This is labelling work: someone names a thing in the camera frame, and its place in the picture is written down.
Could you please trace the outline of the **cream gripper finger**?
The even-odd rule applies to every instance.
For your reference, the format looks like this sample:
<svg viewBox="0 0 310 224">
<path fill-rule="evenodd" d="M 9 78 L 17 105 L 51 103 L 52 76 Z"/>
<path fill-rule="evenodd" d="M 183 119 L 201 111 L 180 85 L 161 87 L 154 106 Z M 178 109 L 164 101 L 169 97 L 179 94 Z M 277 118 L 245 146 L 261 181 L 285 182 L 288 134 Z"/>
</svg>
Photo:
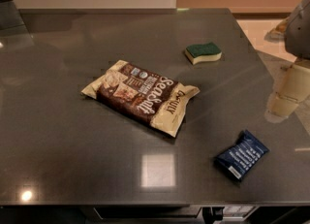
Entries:
<svg viewBox="0 0 310 224">
<path fill-rule="evenodd" d="M 276 99 L 300 103 L 310 95 L 310 61 L 297 60 L 283 69 L 276 87 Z"/>
<path fill-rule="evenodd" d="M 277 92 L 272 92 L 268 98 L 267 109 L 270 113 L 288 117 L 298 107 L 299 102 L 294 99 L 279 95 Z"/>
</svg>

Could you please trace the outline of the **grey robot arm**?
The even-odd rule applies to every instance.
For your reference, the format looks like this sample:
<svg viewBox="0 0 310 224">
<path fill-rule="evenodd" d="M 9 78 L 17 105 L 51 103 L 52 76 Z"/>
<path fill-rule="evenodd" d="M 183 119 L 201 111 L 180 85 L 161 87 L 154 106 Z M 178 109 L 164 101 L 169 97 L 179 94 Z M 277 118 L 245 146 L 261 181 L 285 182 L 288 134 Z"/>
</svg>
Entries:
<svg viewBox="0 0 310 224">
<path fill-rule="evenodd" d="M 286 118 L 310 95 L 310 0 L 291 12 L 284 32 L 286 52 L 296 61 L 287 69 L 268 102 L 268 111 Z"/>
</svg>

